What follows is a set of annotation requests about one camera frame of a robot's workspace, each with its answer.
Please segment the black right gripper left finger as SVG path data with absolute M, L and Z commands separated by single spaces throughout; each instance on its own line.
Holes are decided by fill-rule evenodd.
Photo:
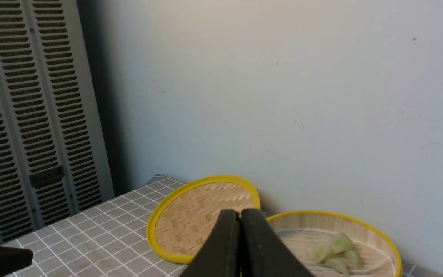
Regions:
M 239 277 L 239 213 L 223 209 L 206 242 L 181 277 Z

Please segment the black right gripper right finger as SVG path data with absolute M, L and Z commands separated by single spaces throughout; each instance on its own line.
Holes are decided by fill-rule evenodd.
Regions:
M 312 277 L 276 235 L 259 209 L 241 212 L 240 266 L 243 277 Z

